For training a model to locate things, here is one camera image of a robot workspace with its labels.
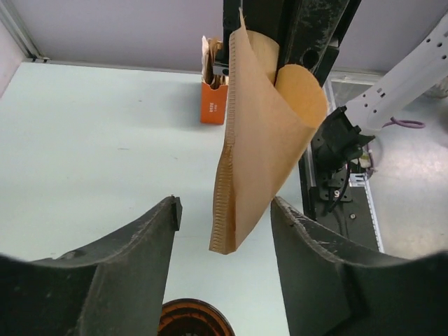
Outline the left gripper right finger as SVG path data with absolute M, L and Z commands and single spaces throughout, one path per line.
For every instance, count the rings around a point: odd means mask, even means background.
M 413 260 L 361 246 L 281 197 L 270 217 L 291 335 L 446 335 L 447 252 Z

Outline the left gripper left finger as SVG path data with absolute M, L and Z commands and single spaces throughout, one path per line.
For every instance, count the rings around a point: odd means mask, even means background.
M 155 335 L 180 199 L 52 259 L 1 257 L 2 335 Z

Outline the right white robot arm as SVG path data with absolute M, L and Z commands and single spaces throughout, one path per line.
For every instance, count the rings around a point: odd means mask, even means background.
M 277 66 L 277 44 L 249 43 L 240 1 L 224 3 L 230 77 L 227 124 L 213 195 L 213 223 L 251 229 L 280 189 L 315 133 L 315 164 L 328 172 L 348 167 L 362 148 L 411 102 L 447 74 L 447 20 L 375 86 L 327 112 L 323 91 L 305 64 Z

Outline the amber plastic coffee dripper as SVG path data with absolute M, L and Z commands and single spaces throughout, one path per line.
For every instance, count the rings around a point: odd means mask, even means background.
M 181 298 L 163 304 L 157 335 L 235 336 L 235 332 L 213 305 L 194 298 Z

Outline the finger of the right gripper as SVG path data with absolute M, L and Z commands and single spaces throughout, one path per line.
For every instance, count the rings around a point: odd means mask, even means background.
M 243 7 L 242 4 L 243 1 L 240 0 L 223 1 L 223 42 L 213 62 L 214 75 L 229 75 L 230 35 L 233 31 L 241 27 L 239 13 Z
M 360 4 L 361 0 L 285 1 L 277 67 L 299 64 L 325 82 Z

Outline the brown paper coffee filter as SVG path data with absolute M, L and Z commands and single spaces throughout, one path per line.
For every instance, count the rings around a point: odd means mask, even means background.
M 303 66 L 272 81 L 242 25 L 230 35 L 230 82 L 223 149 L 213 192 L 209 250 L 235 252 L 274 199 L 326 118 L 328 103 Z

